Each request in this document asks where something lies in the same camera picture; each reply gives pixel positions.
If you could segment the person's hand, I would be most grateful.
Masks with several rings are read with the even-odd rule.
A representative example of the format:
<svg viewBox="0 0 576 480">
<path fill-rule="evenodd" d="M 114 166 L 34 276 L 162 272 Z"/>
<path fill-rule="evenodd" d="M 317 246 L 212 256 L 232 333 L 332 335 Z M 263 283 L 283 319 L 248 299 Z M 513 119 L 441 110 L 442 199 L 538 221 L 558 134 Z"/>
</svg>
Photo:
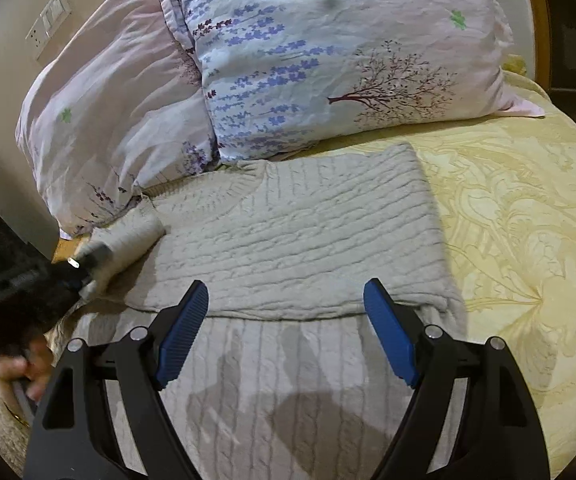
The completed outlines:
<svg viewBox="0 0 576 480">
<path fill-rule="evenodd" d="M 28 378 L 26 395 L 38 402 L 44 394 L 53 373 L 52 350 L 44 335 L 38 335 L 29 342 L 24 356 L 0 356 L 0 396 L 12 409 L 19 411 L 13 382 Z"/>
</svg>

